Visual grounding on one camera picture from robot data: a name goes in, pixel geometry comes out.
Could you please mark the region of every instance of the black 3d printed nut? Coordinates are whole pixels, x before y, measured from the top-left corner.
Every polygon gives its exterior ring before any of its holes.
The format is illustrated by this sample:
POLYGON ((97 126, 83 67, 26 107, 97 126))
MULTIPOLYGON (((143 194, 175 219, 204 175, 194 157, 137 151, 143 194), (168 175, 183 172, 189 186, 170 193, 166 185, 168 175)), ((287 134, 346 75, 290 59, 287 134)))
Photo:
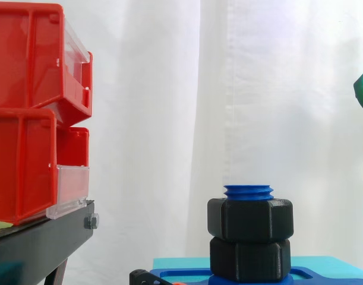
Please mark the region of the black 3d printed nut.
POLYGON ((293 235, 292 203, 285 199, 211 199, 207 204, 207 227, 212 236, 230 242, 285 240, 293 235))
POLYGON ((210 241, 210 269, 240 283, 279 282, 291 270, 289 241, 233 243, 215 237, 210 241))

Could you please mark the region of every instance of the black clamp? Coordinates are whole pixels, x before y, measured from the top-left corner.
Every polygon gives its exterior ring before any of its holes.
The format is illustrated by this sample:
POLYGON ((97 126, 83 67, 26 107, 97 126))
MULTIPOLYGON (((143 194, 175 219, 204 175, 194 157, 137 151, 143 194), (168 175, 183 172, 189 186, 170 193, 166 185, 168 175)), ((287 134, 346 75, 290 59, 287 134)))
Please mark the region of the black clamp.
POLYGON ((136 269, 130 273, 130 285, 173 285, 160 277, 143 269, 136 269))

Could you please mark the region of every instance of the white curtain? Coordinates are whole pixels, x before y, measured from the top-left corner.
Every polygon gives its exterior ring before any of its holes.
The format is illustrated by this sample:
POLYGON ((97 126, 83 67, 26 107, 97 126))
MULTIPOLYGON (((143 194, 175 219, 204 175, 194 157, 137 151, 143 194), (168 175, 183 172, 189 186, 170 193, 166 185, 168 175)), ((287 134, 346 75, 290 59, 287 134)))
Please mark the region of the white curtain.
POLYGON ((363 268, 363 1, 59 2, 94 54, 82 125, 100 214, 65 285, 208 256, 225 183, 293 202, 292 254, 363 268))

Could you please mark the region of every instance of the bolt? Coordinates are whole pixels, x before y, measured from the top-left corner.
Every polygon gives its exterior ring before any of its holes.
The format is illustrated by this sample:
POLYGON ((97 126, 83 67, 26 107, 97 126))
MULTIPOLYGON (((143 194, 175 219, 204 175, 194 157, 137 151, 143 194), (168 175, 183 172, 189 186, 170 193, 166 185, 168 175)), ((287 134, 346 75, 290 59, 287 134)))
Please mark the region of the bolt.
POLYGON ((93 213, 89 216, 88 220, 88 228, 91 230, 95 230, 98 228, 99 225, 99 215, 96 213, 93 213))

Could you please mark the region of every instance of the red storage bin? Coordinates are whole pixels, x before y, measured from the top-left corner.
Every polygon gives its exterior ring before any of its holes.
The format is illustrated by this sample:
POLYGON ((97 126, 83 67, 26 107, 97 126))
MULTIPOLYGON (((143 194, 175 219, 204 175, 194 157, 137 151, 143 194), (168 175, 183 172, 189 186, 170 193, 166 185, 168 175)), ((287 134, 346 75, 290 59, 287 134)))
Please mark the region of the red storage bin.
POLYGON ((81 122, 91 117, 92 61, 60 5, 0 2, 0 107, 81 122))
POLYGON ((0 109, 0 221, 55 219, 86 206, 89 132, 47 109, 0 109))

